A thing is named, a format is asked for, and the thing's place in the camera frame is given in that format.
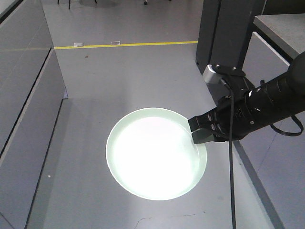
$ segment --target yellow floor line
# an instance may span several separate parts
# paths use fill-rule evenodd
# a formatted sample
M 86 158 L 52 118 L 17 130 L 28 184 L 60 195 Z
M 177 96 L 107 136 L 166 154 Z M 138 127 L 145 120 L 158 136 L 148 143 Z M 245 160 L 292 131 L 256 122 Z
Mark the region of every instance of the yellow floor line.
M 54 49 L 90 49 L 90 48 L 110 48 L 110 47 L 129 47 L 129 46 L 154 46 L 154 45 L 173 45 L 173 44 L 197 44 L 198 41 L 188 41 L 188 42 L 153 42 L 153 43 L 131 43 L 131 44 L 121 44 L 121 45 L 84 45 L 82 47 L 74 46 L 60 46 L 54 47 Z

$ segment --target gray floor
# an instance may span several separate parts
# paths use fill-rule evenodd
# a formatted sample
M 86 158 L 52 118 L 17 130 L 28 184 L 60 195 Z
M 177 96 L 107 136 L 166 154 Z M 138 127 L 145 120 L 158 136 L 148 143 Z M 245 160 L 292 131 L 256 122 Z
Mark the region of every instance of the gray floor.
M 95 8 L 83 0 L 67 11 L 67 4 L 43 2 L 55 46 L 196 40 L 202 6 L 200 0 L 150 0 L 146 7 L 141 0 L 100 0 Z M 114 21 L 118 12 L 125 17 L 121 24 Z M 103 14 L 107 28 L 91 24 Z M 87 34 L 86 26 L 96 32 Z M 168 201 L 126 192 L 106 164 L 108 134 L 129 112 L 163 107 L 190 118 L 214 107 L 195 51 L 196 44 L 56 51 L 69 99 L 62 104 L 28 229 L 232 228 L 227 143 L 208 143 L 199 184 Z M 273 228 L 237 155 L 234 165 L 238 228 Z
M 196 41 L 202 0 L 42 0 L 54 46 Z

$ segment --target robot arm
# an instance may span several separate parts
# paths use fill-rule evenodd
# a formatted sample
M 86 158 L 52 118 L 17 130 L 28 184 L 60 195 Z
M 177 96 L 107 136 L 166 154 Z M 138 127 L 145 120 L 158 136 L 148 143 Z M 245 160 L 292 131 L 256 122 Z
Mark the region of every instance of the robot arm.
M 294 119 L 305 110 L 305 52 L 293 60 L 287 72 L 262 81 L 257 88 L 236 68 L 208 65 L 203 76 L 206 82 L 222 83 L 234 93 L 233 140 L 282 119 Z M 188 120 L 194 143 L 229 140 L 230 104 L 231 97 L 225 96 L 211 111 Z

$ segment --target gray cabinet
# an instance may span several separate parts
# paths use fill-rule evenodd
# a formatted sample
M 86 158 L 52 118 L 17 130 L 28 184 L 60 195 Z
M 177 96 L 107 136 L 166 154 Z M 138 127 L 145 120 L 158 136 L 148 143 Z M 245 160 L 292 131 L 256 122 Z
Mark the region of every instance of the gray cabinet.
M 289 64 L 257 33 L 253 33 L 243 71 L 259 85 L 285 72 Z M 305 124 L 305 112 L 296 115 Z M 276 124 L 285 131 L 298 127 L 285 119 Z M 305 134 L 287 137 L 265 127 L 250 133 L 241 144 L 286 229 L 305 225 Z
M 0 228 L 26 226 L 65 86 L 40 0 L 0 24 Z

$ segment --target white bowl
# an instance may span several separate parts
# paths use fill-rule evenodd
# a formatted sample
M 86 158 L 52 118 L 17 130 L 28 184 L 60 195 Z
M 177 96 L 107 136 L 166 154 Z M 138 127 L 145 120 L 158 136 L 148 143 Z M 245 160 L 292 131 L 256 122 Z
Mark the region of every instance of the white bowl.
M 111 130 L 108 167 L 127 191 L 151 200 L 189 192 L 206 167 L 205 144 L 194 144 L 187 119 L 162 109 L 144 108 L 123 117 Z

